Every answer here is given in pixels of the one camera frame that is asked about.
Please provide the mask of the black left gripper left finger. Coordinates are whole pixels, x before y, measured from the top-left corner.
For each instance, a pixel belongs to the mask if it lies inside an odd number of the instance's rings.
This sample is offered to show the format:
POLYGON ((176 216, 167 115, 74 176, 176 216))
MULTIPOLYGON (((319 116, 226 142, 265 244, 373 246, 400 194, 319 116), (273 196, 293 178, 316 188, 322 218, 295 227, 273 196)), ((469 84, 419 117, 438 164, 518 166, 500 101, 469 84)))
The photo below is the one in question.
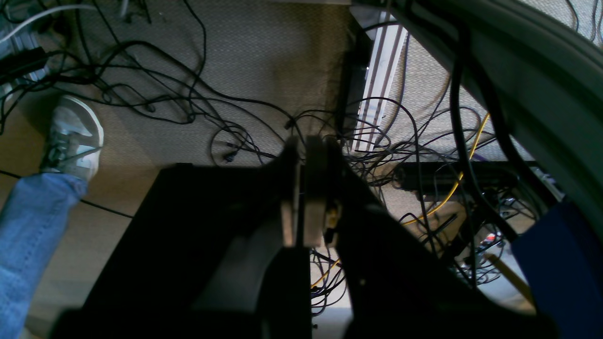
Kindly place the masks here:
POLYGON ((88 298, 54 339, 310 339, 298 141, 260 168, 159 172, 88 298))

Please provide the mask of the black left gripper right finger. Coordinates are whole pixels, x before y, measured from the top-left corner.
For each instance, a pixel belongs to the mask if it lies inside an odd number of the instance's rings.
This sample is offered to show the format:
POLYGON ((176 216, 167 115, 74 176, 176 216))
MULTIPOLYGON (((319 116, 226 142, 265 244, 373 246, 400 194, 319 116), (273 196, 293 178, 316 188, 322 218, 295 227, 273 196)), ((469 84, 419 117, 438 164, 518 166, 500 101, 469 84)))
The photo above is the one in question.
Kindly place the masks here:
POLYGON ((347 339, 557 339, 543 315, 499 306, 394 220, 336 141, 308 137, 305 243, 333 247, 347 280, 347 339))

